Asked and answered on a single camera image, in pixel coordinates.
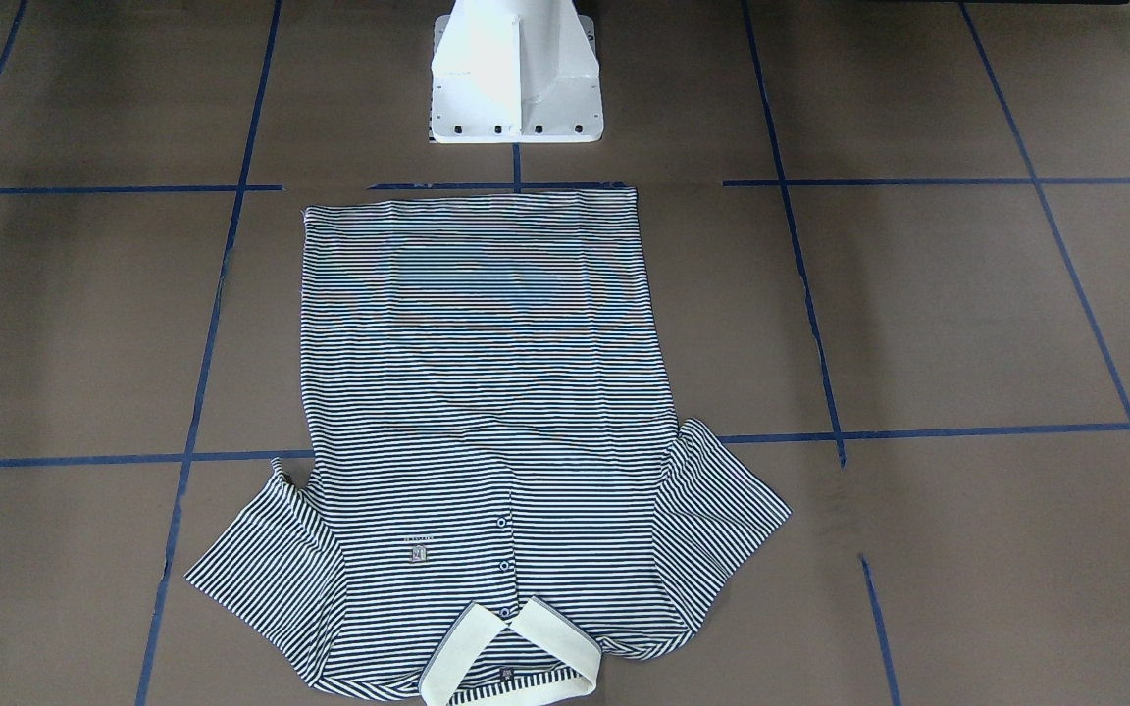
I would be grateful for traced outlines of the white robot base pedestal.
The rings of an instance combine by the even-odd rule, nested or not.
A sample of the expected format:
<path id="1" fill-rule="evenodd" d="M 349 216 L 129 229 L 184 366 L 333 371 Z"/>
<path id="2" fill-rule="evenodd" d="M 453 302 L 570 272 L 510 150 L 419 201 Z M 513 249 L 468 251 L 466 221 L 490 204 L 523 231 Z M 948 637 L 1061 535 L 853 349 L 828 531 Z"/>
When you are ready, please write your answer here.
<path id="1" fill-rule="evenodd" d="M 436 143 L 592 143 L 605 134 L 593 21 L 573 1 L 457 1 L 434 21 Z"/>

